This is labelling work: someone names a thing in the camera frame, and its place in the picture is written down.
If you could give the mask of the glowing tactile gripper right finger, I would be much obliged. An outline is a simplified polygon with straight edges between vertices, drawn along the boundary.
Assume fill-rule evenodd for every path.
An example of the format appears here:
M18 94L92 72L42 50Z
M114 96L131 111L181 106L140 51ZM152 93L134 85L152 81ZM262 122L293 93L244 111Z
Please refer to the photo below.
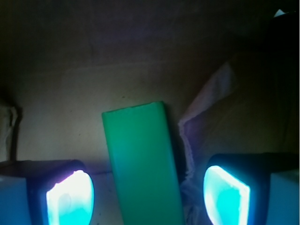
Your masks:
M298 225L300 157L295 153L216 154L203 178L213 225Z

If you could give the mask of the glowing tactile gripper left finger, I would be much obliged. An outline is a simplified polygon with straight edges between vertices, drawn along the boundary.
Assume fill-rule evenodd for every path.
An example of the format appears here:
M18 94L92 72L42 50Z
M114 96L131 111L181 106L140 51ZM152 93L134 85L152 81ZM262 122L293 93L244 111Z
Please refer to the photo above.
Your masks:
M88 225L93 210L93 181L83 162L1 162L2 225Z

